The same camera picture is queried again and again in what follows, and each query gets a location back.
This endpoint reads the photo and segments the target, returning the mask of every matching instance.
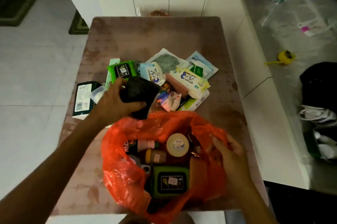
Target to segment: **green rug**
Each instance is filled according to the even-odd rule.
[[[18,26],[36,0],[0,0],[0,26]]]
[[[76,10],[75,16],[72,20],[69,28],[70,35],[87,35],[89,33],[89,27],[87,26],[80,13]]]

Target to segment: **table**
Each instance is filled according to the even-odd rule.
[[[75,84],[92,80],[104,82],[111,58],[145,62],[162,48],[183,59],[198,51],[219,69],[209,79],[210,96],[196,112],[245,146],[252,179],[268,204],[218,17],[96,17]],[[81,122],[71,117],[74,94],[75,86],[59,143]],[[52,215],[123,212],[102,182],[100,142],[106,131],[107,128],[102,130],[89,146]],[[230,191],[228,198],[215,199],[198,208],[203,211],[219,209],[238,209]]]

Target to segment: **barcode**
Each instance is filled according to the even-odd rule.
[[[76,105],[76,110],[78,111],[80,109],[82,109],[82,102],[77,103],[77,105]]]

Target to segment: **pink sponge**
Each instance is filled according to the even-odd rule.
[[[181,94],[183,98],[187,97],[188,89],[183,84],[178,82],[175,78],[173,78],[169,73],[165,74],[166,80],[173,86],[174,90]]]

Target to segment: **red plastic bag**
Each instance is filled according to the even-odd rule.
[[[102,140],[104,184],[116,203],[127,207],[153,223],[170,223],[188,200],[207,200],[225,194],[226,176],[223,168],[208,159],[207,178],[198,186],[174,197],[155,214],[148,214],[150,196],[144,190],[145,172],[135,165],[124,151],[127,140],[155,140],[165,143],[168,137],[182,127],[190,127],[193,136],[205,150],[212,143],[212,136],[227,145],[227,133],[212,126],[207,120],[191,111],[158,111],[151,113],[146,120],[125,117],[107,131]]]

